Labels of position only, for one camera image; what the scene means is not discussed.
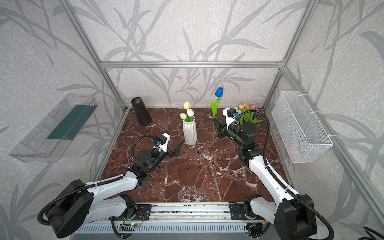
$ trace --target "leaf pattern wallpaper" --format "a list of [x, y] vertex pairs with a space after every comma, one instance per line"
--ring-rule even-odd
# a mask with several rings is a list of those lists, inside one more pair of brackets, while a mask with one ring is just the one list
[[[71, 0], [103, 61], [280, 61], [307, 0]], [[262, 106], [277, 69], [109, 69], [130, 105], [208, 106], [218, 87], [223, 106]]]
[[[0, 238], [54, 239], [39, 210], [73, 180], [93, 180], [123, 116], [57, 1], [0, 1]], [[56, 163], [8, 155], [68, 93], [98, 107]]]
[[[288, 63], [382, 196], [383, 21], [382, 0], [320, 2]], [[282, 78], [268, 113], [285, 90], [292, 87]], [[357, 239], [363, 226], [384, 231], [332, 149], [312, 163], [292, 164], [274, 122], [272, 131], [288, 175], [298, 191], [315, 196], [315, 206], [332, 224], [335, 239]]]

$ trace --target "brown marble table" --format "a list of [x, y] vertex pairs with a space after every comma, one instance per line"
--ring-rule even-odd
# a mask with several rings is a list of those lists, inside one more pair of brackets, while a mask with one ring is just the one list
[[[166, 157], [160, 170], [151, 173], [146, 185], [128, 191], [135, 202], [219, 202], [243, 201], [245, 197], [260, 194], [268, 201], [271, 195], [261, 180], [251, 172], [234, 151], [233, 142], [227, 137], [212, 137], [212, 111], [210, 108], [194, 108], [197, 126], [197, 143], [194, 146], [183, 144], [178, 158]], [[141, 126], [133, 110], [122, 127], [101, 179], [121, 174], [133, 162], [128, 156], [133, 142], [143, 134], [170, 135], [168, 148], [173, 150], [184, 140], [180, 113], [184, 109], [149, 109], [153, 121]], [[264, 147], [266, 122], [257, 124], [257, 144]], [[150, 139], [140, 141], [139, 149], [152, 148]], [[267, 158], [275, 170], [286, 180], [276, 147], [272, 138], [268, 144]]]

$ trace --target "blue tulip flower head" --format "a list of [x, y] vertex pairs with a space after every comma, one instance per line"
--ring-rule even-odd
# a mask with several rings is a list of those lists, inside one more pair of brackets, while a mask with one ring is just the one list
[[223, 88], [217, 88], [215, 92], [215, 96], [218, 98], [221, 98], [223, 96], [224, 89]]

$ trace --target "ribbed white vase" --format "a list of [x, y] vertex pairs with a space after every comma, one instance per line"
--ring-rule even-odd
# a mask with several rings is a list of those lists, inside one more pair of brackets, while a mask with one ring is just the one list
[[185, 143], [188, 145], [194, 145], [197, 142], [195, 117], [193, 117], [192, 122], [185, 122], [183, 120], [183, 130]]

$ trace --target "green leaf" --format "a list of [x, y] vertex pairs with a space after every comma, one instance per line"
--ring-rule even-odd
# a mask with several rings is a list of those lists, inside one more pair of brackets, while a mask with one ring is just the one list
[[218, 105], [220, 104], [220, 101], [221, 101], [221, 97], [217, 98], [217, 101], [215, 103], [216, 109], [218, 109]]
[[217, 107], [214, 105], [214, 103], [211, 100], [209, 101], [209, 104], [211, 105], [211, 108], [212, 108], [212, 114], [214, 115], [214, 117], [216, 117]]

